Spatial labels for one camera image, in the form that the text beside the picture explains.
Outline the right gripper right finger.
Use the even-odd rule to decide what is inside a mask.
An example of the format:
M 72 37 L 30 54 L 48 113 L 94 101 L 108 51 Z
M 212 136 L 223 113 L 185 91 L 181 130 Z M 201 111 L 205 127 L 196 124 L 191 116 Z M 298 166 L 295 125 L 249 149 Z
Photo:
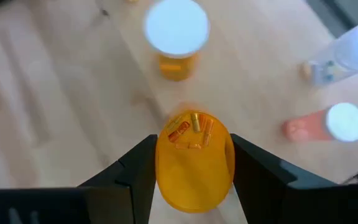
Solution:
M 248 224 L 358 224 L 356 183 L 336 184 L 232 134 L 234 186 Z

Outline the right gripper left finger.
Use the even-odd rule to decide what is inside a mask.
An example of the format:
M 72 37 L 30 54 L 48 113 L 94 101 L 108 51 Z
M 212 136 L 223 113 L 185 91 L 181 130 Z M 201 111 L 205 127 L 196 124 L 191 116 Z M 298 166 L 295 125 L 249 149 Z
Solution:
M 156 143 L 147 136 L 77 187 L 0 189 L 0 224 L 148 224 Z

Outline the orange bottle with capsules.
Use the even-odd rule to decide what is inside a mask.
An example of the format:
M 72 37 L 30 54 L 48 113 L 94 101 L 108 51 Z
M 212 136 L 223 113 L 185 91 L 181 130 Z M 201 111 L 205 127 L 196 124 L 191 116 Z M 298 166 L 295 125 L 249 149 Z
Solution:
M 185 110 L 168 120 L 157 138 L 155 174 L 170 206 L 187 213 L 216 208 L 234 173 L 234 143 L 220 120 L 200 110 Z

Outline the pink pill bottle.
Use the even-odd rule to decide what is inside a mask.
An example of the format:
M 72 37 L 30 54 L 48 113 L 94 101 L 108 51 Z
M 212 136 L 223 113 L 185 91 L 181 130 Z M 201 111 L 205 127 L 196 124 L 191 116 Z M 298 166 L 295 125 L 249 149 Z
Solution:
M 358 140 L 358 107 L 352 103 L 338 103 L 324 110 L 288 119 L 282 131 L 289 141 Z

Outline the amber bottle with white cap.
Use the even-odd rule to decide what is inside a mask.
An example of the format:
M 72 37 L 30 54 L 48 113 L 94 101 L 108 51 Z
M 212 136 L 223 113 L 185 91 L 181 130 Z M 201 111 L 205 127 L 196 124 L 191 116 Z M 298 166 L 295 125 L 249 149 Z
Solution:
M 158 0 L 145 15 L 143 31 L 157 52 L 162 76 L 178 82 L 193 73 L 198 52 L 209 39 L 210 23 L 194 0 Z

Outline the clear pill bottle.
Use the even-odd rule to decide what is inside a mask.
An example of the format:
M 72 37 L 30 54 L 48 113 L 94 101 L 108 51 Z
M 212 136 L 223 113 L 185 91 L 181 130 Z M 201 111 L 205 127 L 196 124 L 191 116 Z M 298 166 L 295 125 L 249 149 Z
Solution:
M 358 74 L 358 26 L 302 63 L 301 74 L 315 86 L 330 85 Z

